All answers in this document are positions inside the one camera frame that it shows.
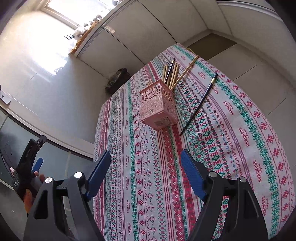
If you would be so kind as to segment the brown floor mat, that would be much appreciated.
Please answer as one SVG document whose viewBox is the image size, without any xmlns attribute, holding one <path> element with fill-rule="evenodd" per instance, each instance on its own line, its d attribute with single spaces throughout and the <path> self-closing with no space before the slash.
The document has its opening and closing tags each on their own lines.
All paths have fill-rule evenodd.
<svg viewBox="0 0 296 241">
<path fill-rule="evenodd" d="M 188 48 L 204 60 L 209 60 L 235 44 L 233 40 L 211 33 Z"/>
</svg>

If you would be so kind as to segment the pink lattice utensil basket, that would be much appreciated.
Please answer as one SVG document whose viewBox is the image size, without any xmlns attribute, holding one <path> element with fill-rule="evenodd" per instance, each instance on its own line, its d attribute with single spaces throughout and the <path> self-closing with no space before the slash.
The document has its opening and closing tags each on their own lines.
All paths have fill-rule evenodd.
<svg viewBox="0 0 296 241">
<path fill-rule="evenodd" d="M 156 131 L 178 123 L 173 92 L 159 79 L 140 92 L 140 121 Z"/>
</svg>

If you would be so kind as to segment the black chopstick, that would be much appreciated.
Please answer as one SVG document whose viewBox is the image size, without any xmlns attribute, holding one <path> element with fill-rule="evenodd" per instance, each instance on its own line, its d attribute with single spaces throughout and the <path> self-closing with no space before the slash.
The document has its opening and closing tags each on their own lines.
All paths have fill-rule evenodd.
<svg viewBox="0 0 296 241">
<path fill-rule="evenodd" d="M 171 71 L 172 71 L 172 69 L 173 69 L 173 67 L 174 67 L 175 60 L 176 60 L 175 58 L 172 59 L 171 64 L 170 64 L 170 66 L 169 66 L 169 68 L 168 68 L 168 71 L 167 71 L 167 73 L 166 73 L 166 78 L 165 78 L 165 84 L 168 83 L 168 79 L 169 79 L 169 77 L 170 77 L 170 75 L 171 75 Z"/>
<path fill-rule="evenodd" d="M 193 114 L 191 115 L 191 117 L 189 118 L 189 120 L 187 121 L 186 125 L 183 127 L 180 136 L 184 133 L 184 131 L 187 129 L 187 127 L 189 126 L 189 124 L 192 122 L 192 120 L 194 119 L 195 115 L 198 113 L 199 109 L 201 108 L 202 104 L 204 103 L 206 97 L 208 96 L 209 92 L 211 91 L 212 86 L 214 85 L 214 82 L 216 81 L 218 77 L 218 74 L 215 73 L 214 77 L 211 79 L 210 84 L 208 85 L 203 97 L 201 98 L 197 108 L 195 109 L 195 111 L 193 112 Z"/>
</svg>

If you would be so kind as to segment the dark trash bin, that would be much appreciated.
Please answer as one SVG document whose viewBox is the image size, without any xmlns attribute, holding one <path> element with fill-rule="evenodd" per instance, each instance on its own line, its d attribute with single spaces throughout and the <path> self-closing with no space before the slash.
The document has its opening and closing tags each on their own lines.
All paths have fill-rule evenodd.
<svg viewBox="0 0 296 241">
<path fill-rule="evenodd" d="M 106 92 L 108 94 L 114 94 L 130 78 L 131 75 L 129 74 L 128 70 L 126 68 L 120 68 L 107 78 L 108 84 L 105 88 Z"/>
</svg>

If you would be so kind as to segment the leaning wooden chopstick in basket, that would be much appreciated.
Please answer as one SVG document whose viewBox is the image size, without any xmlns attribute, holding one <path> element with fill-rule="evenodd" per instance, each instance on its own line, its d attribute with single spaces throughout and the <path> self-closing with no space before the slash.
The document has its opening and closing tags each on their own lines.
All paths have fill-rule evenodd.
<svg viewBox="0 0 296 241">
<path fill-rule="evenodd" d="M 165 84 L 167 84 L 168 78 L 170 76 L 170 72 L 171 72 L 171 65 L 168 66 L 168 68 L 167 68 Z"/>
</svg>

